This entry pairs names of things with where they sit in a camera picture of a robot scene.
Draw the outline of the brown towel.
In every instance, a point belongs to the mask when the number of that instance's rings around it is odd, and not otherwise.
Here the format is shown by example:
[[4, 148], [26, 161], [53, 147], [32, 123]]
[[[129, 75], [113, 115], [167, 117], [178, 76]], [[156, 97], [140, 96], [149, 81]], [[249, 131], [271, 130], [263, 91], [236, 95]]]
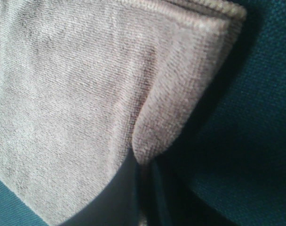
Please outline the brown towel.
[[1, 0], [0, 180], [47, 224], [166, 151], [236, 42], [228, 0]]

